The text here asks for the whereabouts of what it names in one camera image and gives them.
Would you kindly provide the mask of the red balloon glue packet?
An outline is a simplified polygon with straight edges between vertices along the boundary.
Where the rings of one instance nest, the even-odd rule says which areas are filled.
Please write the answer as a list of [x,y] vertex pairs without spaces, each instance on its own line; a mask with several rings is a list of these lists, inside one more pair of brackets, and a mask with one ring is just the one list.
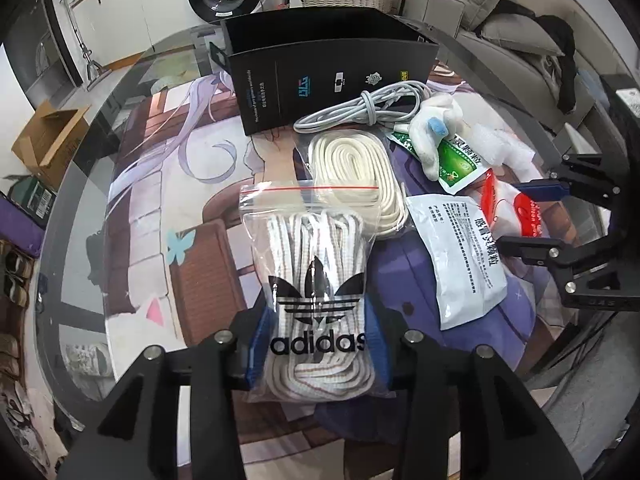
[[480,193],[480,209],[495,240],[502,236],[542,237],[540,207],[526,194],[500,181],[488,170]]

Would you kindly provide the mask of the adidas shoelace zip bag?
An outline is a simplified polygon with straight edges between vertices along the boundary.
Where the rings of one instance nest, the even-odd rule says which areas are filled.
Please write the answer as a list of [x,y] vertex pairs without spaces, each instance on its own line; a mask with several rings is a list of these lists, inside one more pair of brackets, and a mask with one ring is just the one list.
[[242,187],[239,212],[265,298],[248,379],[255,399],[346,401],[378,391],[367,320],[376,236],[314,181]]

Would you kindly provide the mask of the white foam packet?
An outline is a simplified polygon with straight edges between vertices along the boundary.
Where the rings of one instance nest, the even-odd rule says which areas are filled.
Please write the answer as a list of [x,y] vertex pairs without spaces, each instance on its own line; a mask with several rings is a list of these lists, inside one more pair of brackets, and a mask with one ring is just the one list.
[[534,164],[536,153],[517,136],[480,124],[476,124],[471,133],[471,140],[475,143],[473,150],[491,167],[509,167],[520,182],[542,178],[540,170]]

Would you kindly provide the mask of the white medicine sachet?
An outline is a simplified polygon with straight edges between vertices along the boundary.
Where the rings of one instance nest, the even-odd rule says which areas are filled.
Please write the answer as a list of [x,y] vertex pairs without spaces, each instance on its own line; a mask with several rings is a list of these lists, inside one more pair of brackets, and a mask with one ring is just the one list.
[[468,196],[439,194],[406,203],[432,260],[440,328],[475,321],[500,304],[508,282],[480,206]]

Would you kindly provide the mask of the green medicine packet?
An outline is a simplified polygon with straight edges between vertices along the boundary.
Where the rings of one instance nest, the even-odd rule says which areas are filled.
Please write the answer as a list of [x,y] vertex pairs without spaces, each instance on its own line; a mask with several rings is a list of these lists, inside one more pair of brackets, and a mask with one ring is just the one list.
[[386,134],[390,161],[396,176],[406,186],[409,195],[446,193],[457,195],[490,169],[488,163],[475,153],[461,136],[452,136],[440,142],[439,174],[437,181],[425,177],[418,156],[408,134]]

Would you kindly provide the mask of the grey sofa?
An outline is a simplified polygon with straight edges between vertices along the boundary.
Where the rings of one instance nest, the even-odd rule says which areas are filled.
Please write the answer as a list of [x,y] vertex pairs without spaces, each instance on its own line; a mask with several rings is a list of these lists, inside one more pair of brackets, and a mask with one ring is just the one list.
[[463,0],[405,0],[402,15],[456,40],[502,81],[515,105],[554,131],[606,112],[596,56],[614,73],[622,66],[579,16],[537,15],[500,0],[477,29],[466,30],[463,10]]

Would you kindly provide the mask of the cream flat shoelace bundle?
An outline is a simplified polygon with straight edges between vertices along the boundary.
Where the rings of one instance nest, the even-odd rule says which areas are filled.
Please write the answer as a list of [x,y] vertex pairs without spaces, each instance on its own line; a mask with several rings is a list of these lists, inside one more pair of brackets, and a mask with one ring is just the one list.
[[382,140],[373,133],[338,129],[314,136],[308,146],[312,180],[330,202],[352,207],[378,238],[399,233],[408,220],[406,192]]

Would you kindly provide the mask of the dark green box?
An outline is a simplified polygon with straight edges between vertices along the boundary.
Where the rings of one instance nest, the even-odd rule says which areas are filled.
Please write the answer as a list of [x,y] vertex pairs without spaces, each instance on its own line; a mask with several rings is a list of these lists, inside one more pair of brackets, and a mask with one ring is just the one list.
[[55,192],[33,176],[17,178],[9,189],[9,199],[41,229],[47,227],[55,197]]

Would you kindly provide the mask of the black cardboard box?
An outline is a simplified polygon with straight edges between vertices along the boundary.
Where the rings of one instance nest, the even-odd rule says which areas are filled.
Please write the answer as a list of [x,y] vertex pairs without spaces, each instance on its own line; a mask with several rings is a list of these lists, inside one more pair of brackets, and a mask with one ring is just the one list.
[[246,134],[292,124],[402,80],[426,81],[438,45],[371,8],[267,11],[221,23]]

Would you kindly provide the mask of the brown cardboard box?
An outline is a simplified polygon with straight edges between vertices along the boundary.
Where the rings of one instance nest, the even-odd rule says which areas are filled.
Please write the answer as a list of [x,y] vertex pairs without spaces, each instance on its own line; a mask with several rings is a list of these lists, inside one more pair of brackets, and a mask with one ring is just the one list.
[[30,173],[54,192],[89,130],[88,110],[90,106],[56,110],[44,100],[12,145]]

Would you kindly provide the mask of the mop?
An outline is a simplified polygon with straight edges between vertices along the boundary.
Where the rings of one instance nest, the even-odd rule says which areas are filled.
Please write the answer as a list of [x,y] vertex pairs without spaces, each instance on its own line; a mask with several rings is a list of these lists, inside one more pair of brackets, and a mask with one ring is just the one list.
[[81,53],[81,57],[85,62],[86,76],[85,76],[85,87],[88,92],[92,91],[96,86],[107,76],[110,76],[112,70],[100,64],[96,61],[92,56],[92,50],[86,45],[84,37],[78,27],[74,11],[70,6],[70,0],[60,0],[62,4],[67,19],[70,22],[70,27],[72,28],[76,44]]

